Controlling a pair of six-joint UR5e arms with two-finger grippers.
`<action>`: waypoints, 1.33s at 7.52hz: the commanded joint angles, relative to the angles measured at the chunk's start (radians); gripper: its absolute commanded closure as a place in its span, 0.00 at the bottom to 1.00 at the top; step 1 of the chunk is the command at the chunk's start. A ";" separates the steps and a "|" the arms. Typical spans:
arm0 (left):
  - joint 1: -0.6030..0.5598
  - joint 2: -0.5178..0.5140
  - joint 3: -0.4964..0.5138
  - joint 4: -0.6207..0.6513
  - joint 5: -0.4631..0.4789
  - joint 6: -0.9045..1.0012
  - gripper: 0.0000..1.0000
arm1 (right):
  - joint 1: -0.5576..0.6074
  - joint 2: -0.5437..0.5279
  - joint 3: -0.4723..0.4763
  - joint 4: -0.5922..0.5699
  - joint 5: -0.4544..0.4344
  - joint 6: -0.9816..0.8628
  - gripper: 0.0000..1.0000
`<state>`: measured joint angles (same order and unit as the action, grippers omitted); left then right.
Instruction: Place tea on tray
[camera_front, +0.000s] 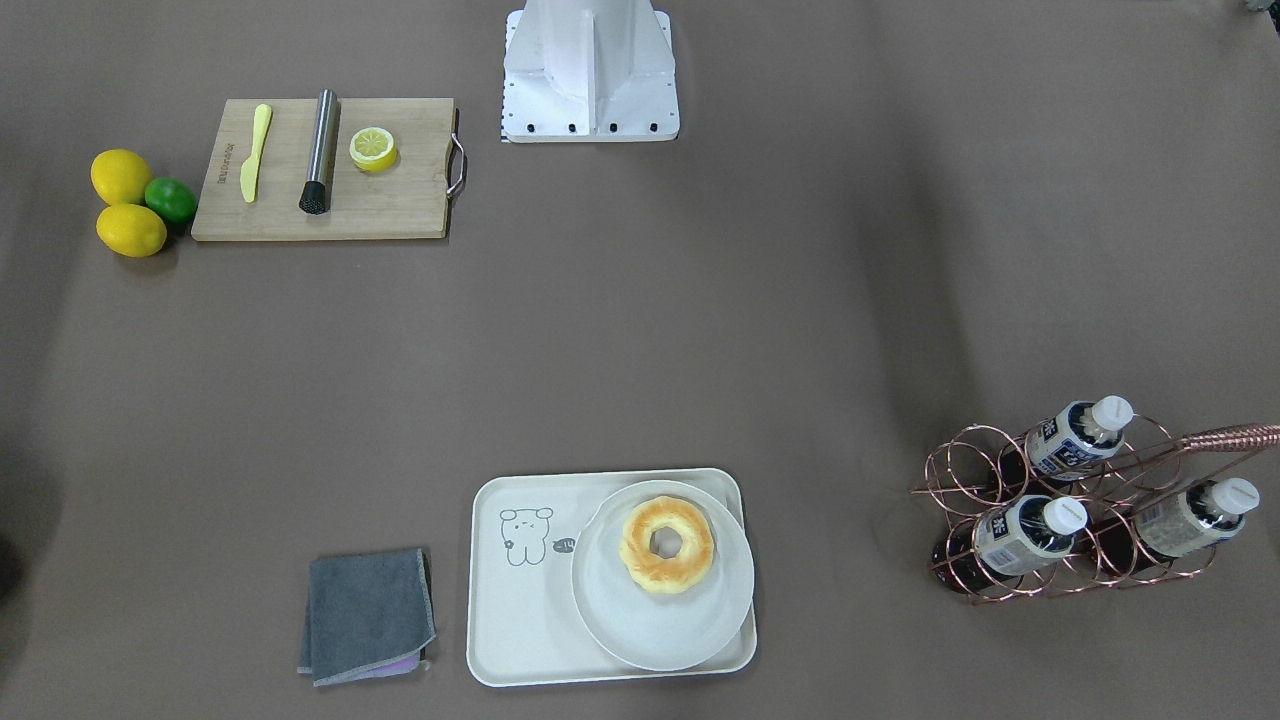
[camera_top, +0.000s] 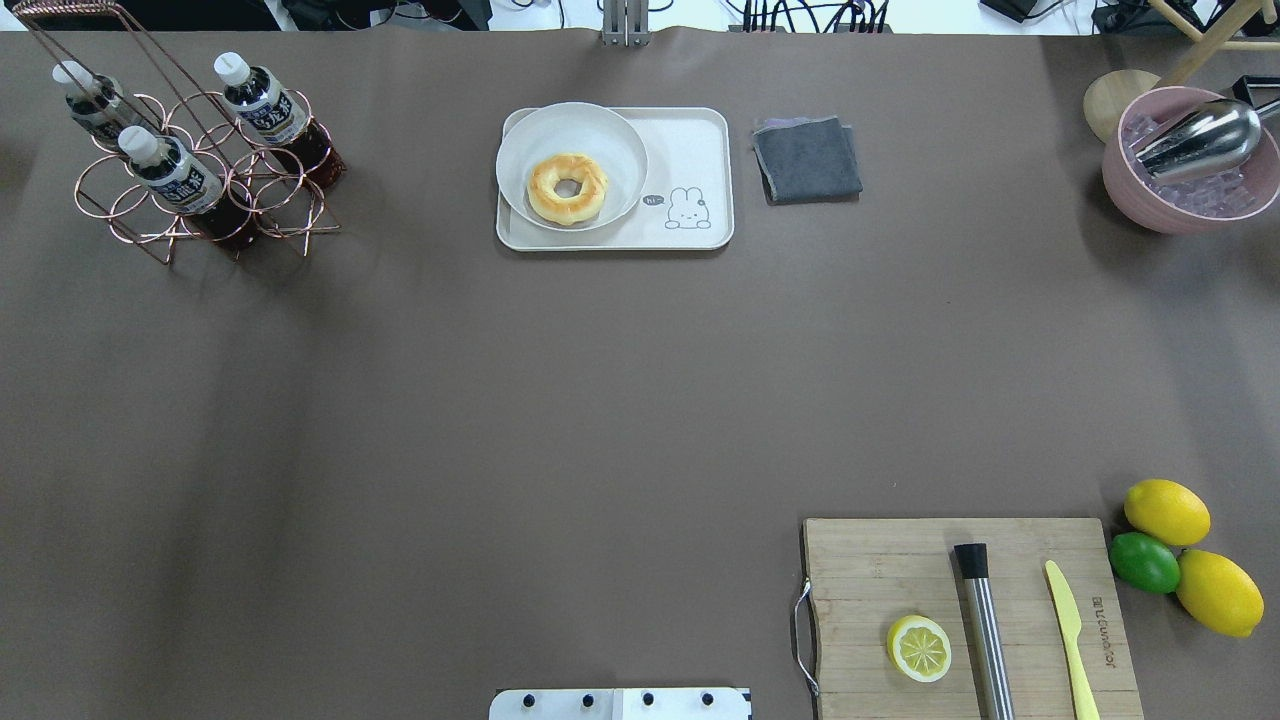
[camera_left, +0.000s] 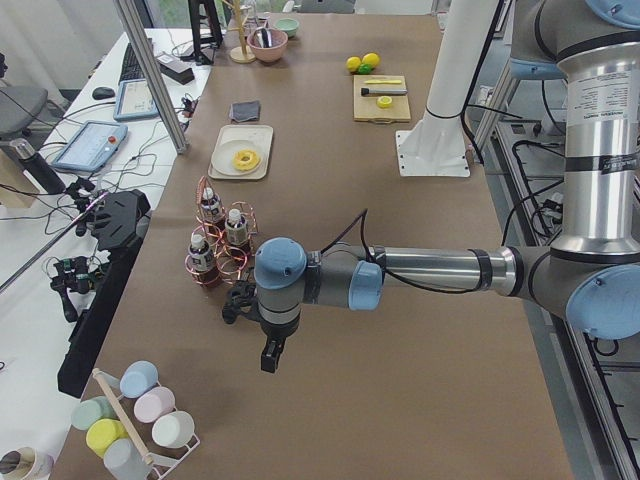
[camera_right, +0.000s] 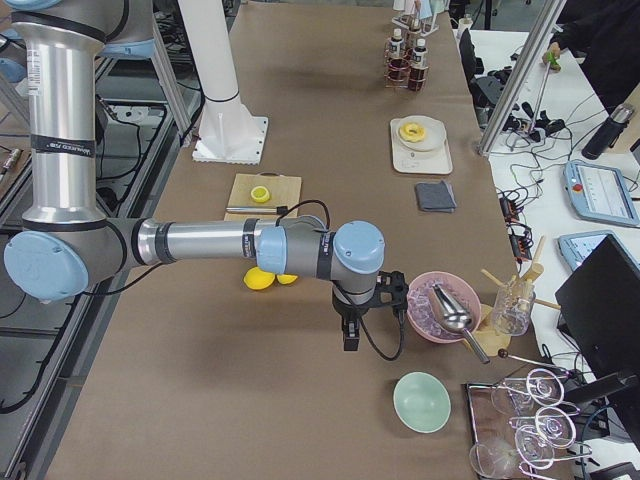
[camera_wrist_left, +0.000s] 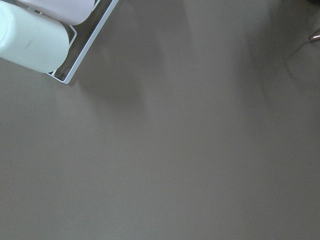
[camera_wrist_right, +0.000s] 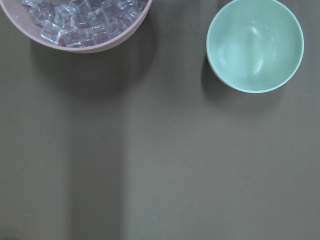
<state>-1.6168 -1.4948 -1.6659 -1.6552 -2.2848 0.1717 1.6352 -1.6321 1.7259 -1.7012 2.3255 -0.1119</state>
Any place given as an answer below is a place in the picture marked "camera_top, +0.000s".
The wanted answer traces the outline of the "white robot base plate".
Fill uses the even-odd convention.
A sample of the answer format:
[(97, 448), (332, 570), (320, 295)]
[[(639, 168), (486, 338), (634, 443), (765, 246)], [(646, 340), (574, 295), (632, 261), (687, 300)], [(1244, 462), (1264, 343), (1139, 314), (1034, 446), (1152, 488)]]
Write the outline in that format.
[(507, 689), (489, 719), (751, 719), (750, 691), (736, 687)]

